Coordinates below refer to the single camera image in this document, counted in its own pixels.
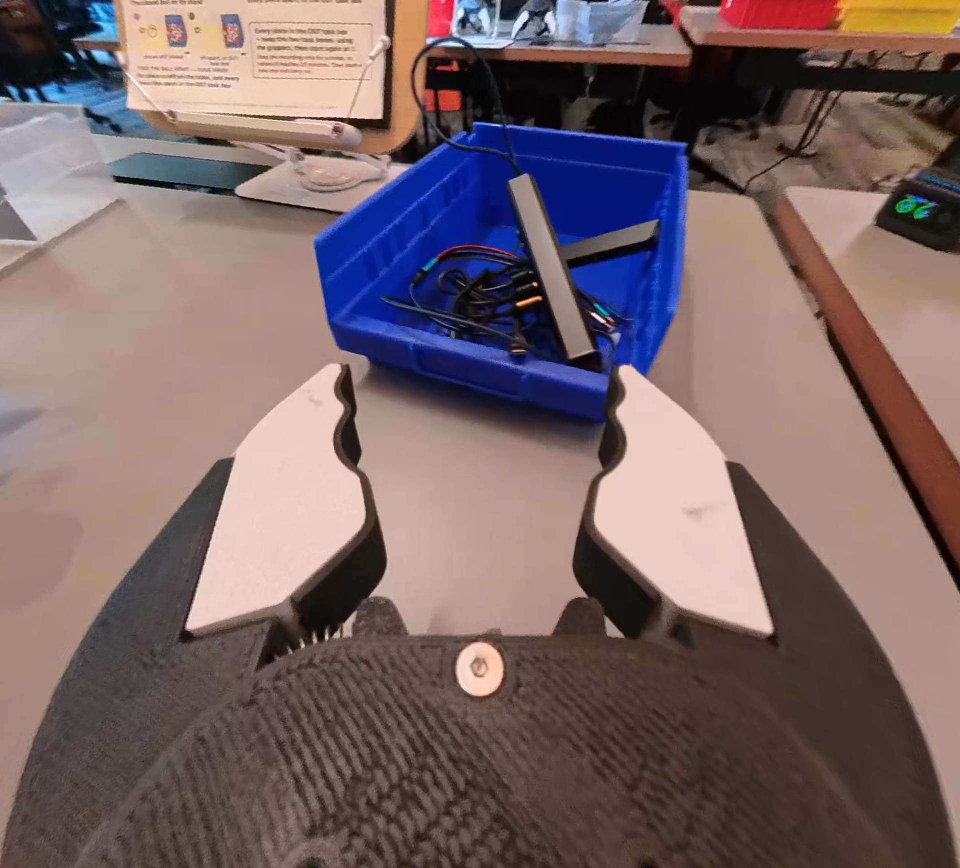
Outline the background work table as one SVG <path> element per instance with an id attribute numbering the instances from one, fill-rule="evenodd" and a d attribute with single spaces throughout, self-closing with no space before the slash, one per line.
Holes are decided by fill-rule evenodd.
<path id="1" fill-rule="evenodd" d="M 669 25 L 641 25 L 639 41 L 600 45 L 551 41 L 533 44 L 495 36 L 470 44 L 488 62 L 544 65 L 663 67 L 685 69 L 691 49 L 679 31 Z"/>

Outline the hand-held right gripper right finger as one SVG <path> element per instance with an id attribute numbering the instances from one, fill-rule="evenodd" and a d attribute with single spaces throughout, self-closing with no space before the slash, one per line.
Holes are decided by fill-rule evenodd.
<path id="1" fill-rule="evenodd" d="M 617 367 L 598 459 L 572 568 L 619 634 L 696 623 L 773 640 L 729 464 L 707 430 L 635 368 Z"/>

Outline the background table with bins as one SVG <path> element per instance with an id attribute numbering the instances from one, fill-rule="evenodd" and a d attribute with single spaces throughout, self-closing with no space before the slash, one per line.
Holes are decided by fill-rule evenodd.
<path id="1" fill-rule="evenodd" d="M 829 67 L 804 63 L 801 57 L 809 52 L 956 56 L 959 52 L 957 33 L 741 29 L 726 22 L 717 8 L 700 6 L 682 7 L 677 26 L 691 46 L 690 81 L 696 85 L 706 82 L 705 52 L 709 48 L 724 48 L 736 53 L 733 76 L 744 86 L 830 93 L 959 94 L 958 68 L 949 71 L 894 68 L 886 61 L 873 66 L 851 67 L 845 63 L 842 67 Z"/>

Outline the wood-edged side table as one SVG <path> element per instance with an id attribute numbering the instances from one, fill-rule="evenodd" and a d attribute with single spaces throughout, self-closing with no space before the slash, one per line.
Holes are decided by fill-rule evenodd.
<path id="1" fill-rule="evenodd" d="M 958 252 L 876 224 L 879 193 L 790 187 L 774 228 L 947 565 L 959 564 Z"/>

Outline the black device with green display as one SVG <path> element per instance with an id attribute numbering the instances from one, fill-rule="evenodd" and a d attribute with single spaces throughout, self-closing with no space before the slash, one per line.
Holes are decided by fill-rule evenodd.
<path id="1" fill-rule="evenodd" d="M 873 224 L 928 249 L 959 251 L 959 176 L 928 167 L 903 179 L 883 202 Z"/>

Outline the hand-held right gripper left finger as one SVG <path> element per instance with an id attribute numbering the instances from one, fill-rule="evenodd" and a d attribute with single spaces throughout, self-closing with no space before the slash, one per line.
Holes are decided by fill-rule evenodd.
<path id="1" fill-rule="evenodd" d="M 377 588 L 387 552 L 361 469 L 350 367 L 332 363 L 237 447 L 185 633 L 270 622 L 290 644 L 334 635 Z"/>

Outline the yellow plastic bin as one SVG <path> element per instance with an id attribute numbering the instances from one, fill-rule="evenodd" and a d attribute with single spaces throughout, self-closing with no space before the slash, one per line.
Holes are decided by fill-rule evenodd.
<path id="1" fill-rule="evenodd" d="M 959 0 L 840 0 L 837 28 L 861 34 L 944 36 L 959 21 Z"/>

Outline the instruction sheet on stand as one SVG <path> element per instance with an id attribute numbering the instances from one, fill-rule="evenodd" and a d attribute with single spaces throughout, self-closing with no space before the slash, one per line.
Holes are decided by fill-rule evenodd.
<path id="1" fill-rule="evenodd" d="M 424 76 L 414 60 L 426 43 L 429 0 L 387 0 L 386 118 L 281 119 L 266 116 L 173 114 L 137 110 L 128 103 L 122 36 L 120 62 L 126 104 L 156 128 L 192 138 L 232 142 L 277 159 L 270 171 L 244 183 L 241 196 L 345 214 L 400 176 L 391 154 L 414 134 L 420 118 L 415 82 Z"/>

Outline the white-framed clear box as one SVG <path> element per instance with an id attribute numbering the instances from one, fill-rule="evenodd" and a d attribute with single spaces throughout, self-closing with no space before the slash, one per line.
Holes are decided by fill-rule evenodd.
<path id="1" fill-rule="evenodd" d="M 454 0 L 451 35 L 487 42 L 498 34 L 502 0 Z"/>

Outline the clear plastic box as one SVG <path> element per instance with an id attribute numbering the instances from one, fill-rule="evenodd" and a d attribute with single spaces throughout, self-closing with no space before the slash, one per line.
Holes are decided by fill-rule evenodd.
<path id="1" fill-rule="evenodd" d="M 80 106 L 2 101 L 2 276 L 121 197 Z"/>

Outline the long black bar device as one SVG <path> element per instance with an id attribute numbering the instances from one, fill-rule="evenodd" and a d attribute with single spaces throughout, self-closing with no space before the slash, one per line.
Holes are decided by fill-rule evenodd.
<path id="1" fill-rule="evenodd" d="M 563 362 L 599 373 L 601 352 L 534 178 L 529 174 L 511 178 L 508 194 L 521 247 L 538 281 Z"/>

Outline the short black bar device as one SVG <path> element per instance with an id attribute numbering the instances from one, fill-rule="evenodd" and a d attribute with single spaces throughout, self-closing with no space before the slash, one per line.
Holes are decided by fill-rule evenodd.
<path id="1" fill-rule="evenodd" d="M 562 245 L 558 253 L 569 269 L 628 258 L 656 249 L 660 230 L 654 219 Z"/>

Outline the clear plastic container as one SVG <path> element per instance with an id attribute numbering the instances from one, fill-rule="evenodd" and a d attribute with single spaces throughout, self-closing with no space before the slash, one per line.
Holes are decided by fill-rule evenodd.
<path id="1" fill-rule="evenodd" d="M 557 0 L 555 39 L 586 47 L 642 43 L 648 0 Z"/>

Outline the blue plastic bin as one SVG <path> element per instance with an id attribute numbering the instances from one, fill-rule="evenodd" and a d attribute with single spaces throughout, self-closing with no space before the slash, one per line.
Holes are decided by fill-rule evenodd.
<path id="1" fill-rule="evenodd" d="M 677 142 L 511 126 L 558 245 L 657 219 L 654 250 L 571 269 L 597 332 L 599 372 L 566 364 L 546 307 L 508 310 L 507 256 L 522 246 L 503 129 L 476 123 L 325 228 L 315 240 L 337 346 L 428 380 L 591 421 L 610 371 L 648 374 L 680 302 L 689 166 Z"/>

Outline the red plastic bin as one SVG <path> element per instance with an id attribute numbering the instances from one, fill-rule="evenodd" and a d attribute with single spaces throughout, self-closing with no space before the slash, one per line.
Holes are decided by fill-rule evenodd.
<path id="1" fill-rule="evenodd" d="M 827 30 L 841 0 L 721 0 L 719 17 L 743 30 Z"/>

